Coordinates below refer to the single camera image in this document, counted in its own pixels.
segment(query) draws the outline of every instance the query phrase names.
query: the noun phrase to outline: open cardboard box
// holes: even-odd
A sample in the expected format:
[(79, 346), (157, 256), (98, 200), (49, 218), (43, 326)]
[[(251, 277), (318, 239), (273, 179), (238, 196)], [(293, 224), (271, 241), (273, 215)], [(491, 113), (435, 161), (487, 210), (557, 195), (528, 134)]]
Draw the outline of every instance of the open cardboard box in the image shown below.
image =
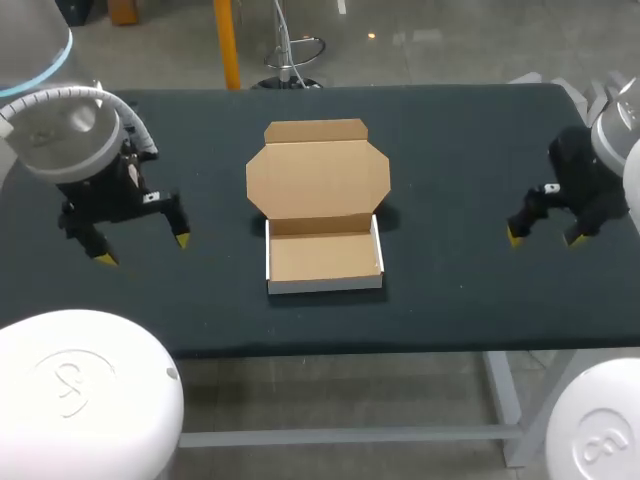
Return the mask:
[(266, 216), (270, 294), (380, 288), (374, 209), (389, 159), (361, 120), (273, 122), (247, 164), (247, 196)]

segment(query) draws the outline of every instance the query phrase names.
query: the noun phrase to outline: box lid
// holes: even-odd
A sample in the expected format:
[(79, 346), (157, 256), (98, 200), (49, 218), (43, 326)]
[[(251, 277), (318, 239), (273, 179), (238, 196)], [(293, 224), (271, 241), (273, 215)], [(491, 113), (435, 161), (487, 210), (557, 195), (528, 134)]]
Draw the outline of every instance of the box lid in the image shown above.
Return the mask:
[(247, 196), (269, 219), (371, 213), (389, 193), (389, 159), (359, 119), (273, 122), (247, 164)]

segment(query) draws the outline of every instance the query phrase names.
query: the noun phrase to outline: dark green tablecloth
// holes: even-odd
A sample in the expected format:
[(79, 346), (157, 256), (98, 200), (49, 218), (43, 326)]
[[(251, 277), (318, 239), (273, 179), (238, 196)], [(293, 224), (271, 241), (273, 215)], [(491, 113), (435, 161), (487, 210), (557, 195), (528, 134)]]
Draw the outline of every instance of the dark green tablecloth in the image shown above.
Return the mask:
[[(148, 184), (183, 194), (189, 248), (155, 216), (101, 226), (122, 266), (92, 262), (57, 229), (61, 194), (17, 166), (0, 196), (0, 325), (100, 309), (176, 356), (640, 345), (640, 238), (628, 218), (573, 249), (563, 213), (520, 249), (507, 241), (505, 219), (527, 188), (553, 180), (548, 143), (580, 122), (560, 87), (122, 95), (161, 150)], [(378, 211), (385, 286), (269, 297), (245, 164), (272, 120), (353, 117), (391, 159)]]

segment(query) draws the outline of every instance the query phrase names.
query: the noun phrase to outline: stool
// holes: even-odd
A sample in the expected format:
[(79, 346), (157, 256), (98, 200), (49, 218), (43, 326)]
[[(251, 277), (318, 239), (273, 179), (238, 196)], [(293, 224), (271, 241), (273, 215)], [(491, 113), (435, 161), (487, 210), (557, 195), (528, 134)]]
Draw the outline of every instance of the stool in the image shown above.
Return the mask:
[(64, 310), (0, 330), (2, 480), (166, 478), (184, 403), (176, 366), (133, 322)]
[(640, 359), (601, 363), (562, 393), (547, 429), (551, 480), (640, 478)]
[[(285, 0), (272, 0), (272, 1), (279, 2), (283, 15), (286, 15)], [(279, 71), (278, 76), (270, 77), (265, 80), (262, 80), (258, 82), (256, 85), (254, 85), (252, 88), (254, 89), (256, 88), (257, 89), (260, 89), (260, 88), (301, 89), (303, 88), (303, 86), (302, 84), (300, 84), (298, 77), (295, 74), (293, 76), (291, 75), (293, 66), (290, 64), (290, 61), (289, 61), (289, 50), (288, 50), (289, 46), (287, 44), (287, 33), (285, 28), (282, 25), (282, 22), (280, 21), (280, 16), (278, 15), (278, 11), (275, 8), (275, 6), (274, 6), (274, 18), (275, 18), (275, 30), (276, 30), (276, 47), (273, 50), (273, 52), (271, 52), (269, 55), (265, 57), (264, 63), (266, 66), (270, 68), (277, 69)], [(309, 57), (302, 59), (299, 62), (296, 62), (295, 63), (296, 67), (299, 67), (301, 65), (306, 65), (311, 61), (315, 60), (316, 58), (318, 58), (322, 54), (322, 52), (324, 52), (327, 46), (325, 41), (318, 37), (306, 37), (300, 40), (291, 40), (291, 47), (293, 47), (294, 45), (315, 45), (317, 47), (316, 52), (312, 53)], [(307, 87), (322, 88), (322, 86), (318, 82), (310, 78), (304, 78), (304, 83)]]

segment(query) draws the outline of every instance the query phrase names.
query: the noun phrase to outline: concrete floor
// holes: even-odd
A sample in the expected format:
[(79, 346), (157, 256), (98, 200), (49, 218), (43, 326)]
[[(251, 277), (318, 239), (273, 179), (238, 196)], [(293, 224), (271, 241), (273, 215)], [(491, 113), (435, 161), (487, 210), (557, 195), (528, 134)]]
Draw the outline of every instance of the concrete floor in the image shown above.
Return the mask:
[[(530, 71), (578, 88), (611, 69), (635, 74), (640, 5), (632, 0), (289, 1), (291, 34), (328, 44), (301, 69), (325, 86), (502, 83)], [(245, 87), (272, 75), (270, 0), (241, 0)], [(97, 5), (77, 49), (110, 89), (224, 88), (211, 0), (146, 0), (142, 23), (114, 29)], [(368, 37), (374, 33), (375, 38)], [(548, 352), (516, 352), (522, 398)], [(494, 420), (479, 354), (183, 362), (186, 431)], [(180, 451), (178, 479), (543, 480), (543, 459), (504, 468), (497, 442), (321, 445)]]

